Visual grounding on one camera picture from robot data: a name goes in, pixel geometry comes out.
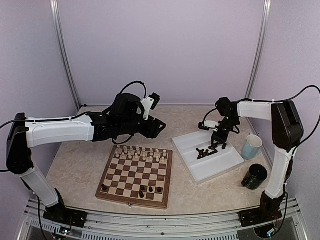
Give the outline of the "white plastic tray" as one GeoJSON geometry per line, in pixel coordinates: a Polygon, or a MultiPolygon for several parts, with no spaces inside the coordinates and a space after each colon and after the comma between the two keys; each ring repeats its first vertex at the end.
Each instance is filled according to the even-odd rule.
{"type": "Polygon", "coordinates": [[[200,185],[239,168],[245,161],[227,141],[225,149],[219,145],[216,153],[198,158],[200,151],[211,153],[212,131],[196,131],[172,139],[182,164],[194,185],[200,185]]]}

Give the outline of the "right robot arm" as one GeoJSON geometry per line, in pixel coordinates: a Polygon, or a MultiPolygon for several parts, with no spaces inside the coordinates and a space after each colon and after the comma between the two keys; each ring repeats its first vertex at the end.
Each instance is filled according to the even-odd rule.
{"type": "Polygon", "coordinates": [[[303,125],[293,101],[232,102],[227,97],[220,98],[215,108],[223,117],[216,125],[211,141],[224,144],[235,128],[239,118],[254,118],[271,122],[271,135],[274,144],[274,160],[269,183],[260,198],[260,206],[251,214],[260,222],[271,217],[281,218],[280,204],[285,197],[285,185],[291,175],[295,150],[304,134],[303,125]]]}

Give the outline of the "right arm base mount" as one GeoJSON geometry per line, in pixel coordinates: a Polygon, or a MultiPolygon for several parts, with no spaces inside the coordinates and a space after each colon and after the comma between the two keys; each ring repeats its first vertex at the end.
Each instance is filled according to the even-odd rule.
{"type": "Polygon", "coordinates": [[[242,210],[238,213],[238,216],[241,226],[244,228],[273,221],[276,218],[280,219],[283,215],[280,210],[276,210],[275,212],[263,213],[262,210],[260,210],[260,208],[258,207],[248,210],[242,210]]]}

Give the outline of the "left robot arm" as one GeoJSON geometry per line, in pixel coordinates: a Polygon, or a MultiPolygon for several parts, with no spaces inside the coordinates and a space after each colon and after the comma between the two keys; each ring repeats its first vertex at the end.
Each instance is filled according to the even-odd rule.
{"type": "Polygon", "coordinates": [[[18,175],[24,184],[42,201],[50,214],[63,223],[70,218],[58,190],[54,189],[32,161],[32,148],[46,144],[84,141],[115,142],[119,136],[140,134],[155,139],[166,124],[150,116],[160,101],[153,93],[139,98],[131,93],[119,93],[113,104],[102,112],[84,112],[65,118],[27,118],[18,113],[6,142],[6,167],[18,175]]]}

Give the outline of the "black chess rook corner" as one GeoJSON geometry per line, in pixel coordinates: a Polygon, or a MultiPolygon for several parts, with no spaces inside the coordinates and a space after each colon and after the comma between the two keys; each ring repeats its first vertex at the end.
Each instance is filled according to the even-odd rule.
{"type": "Polygon", "coordinates": [[[104,184],[101,185],[102,191],[106,192],[108,190],[108,187],[104,184]]]}

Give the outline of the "wooden chess board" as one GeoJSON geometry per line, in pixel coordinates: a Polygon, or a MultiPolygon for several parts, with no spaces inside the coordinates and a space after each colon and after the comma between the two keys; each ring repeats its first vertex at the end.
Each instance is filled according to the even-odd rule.
{"type": "Polygon", "coordinates": [[[145,208],[167,209],[173,151],[144,146],[115,145],[95,196],[104,201],[145,208]],[[102,191],[102,184],[107,191],[102,191]],[[140,187],[144,185],[144,198],[140,187]]]}

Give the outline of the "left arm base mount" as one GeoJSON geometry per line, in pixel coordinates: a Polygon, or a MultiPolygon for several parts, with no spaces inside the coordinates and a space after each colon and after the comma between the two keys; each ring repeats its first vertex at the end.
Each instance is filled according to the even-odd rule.
{"type": "Polygon", "coordinates": [[[75,209],[51,209],[47,208],[43,214],[46,220],[50,220],[56,223],[83,228],[87,219],[87,213],[85,211],[75,209]]]}

